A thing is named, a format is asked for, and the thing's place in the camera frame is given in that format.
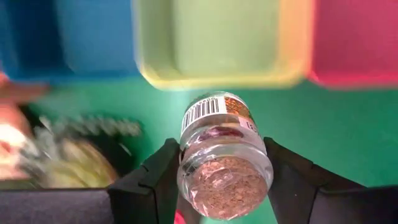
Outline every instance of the green table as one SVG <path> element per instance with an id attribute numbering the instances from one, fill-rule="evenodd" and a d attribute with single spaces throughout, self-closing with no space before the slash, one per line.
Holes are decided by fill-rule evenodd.
<path id="1" fill-rule="evenodd" d="M 360 184 L 398 184 L 398 91 L 331 91 L 308 82 L 283 91 L 228 91 L 245 100 L 262 135 Z M 63 86 L 32 107 L 52 117 L 101 113 L 137 119 L 144 135 L 129 145 L 138 164 L 166 138 L 178 139 L 186 106 L 205 92 L 160 91 L 139 77 Z M 276 220 L 266 201 L 231 223 Z"/>

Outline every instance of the spice jar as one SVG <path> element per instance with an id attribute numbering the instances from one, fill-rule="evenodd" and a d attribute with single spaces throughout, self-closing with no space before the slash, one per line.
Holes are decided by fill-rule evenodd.
<path id="1" fill-rule="evenodd" d="M 230 220 L 265 199 L 273 179 L 266 147 L 245 102 L 217 91 L 194 100 L 182 121 L 178 187 L 202 215 Z"/>

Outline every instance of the ground spice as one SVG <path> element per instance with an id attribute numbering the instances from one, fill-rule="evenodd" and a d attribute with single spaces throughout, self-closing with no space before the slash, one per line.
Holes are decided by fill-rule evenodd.
<path id="1" fill-rule="evenodd" d="M 255 167 L 238 157 L 219 157 L 193 174 L 192 204 L 208 217 L 230 220 L 253 211 L 267 195 L 267 184 Z"/>

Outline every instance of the pink tray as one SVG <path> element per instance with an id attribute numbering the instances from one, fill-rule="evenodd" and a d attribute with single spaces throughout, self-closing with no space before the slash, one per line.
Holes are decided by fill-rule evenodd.
<path id="1" fill-rule="evenodd" d="M 398 85 L 398 0 L 316 0 L 314 32 L 313 82 Z"/>

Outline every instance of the blue tray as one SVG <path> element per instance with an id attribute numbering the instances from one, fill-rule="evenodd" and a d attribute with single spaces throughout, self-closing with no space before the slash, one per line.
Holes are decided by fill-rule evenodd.
<path id="1" fill-rule="evenodd" d="M 17 82 L 139 75 L 130 0 L 0 0 L 0 69 Z"/>

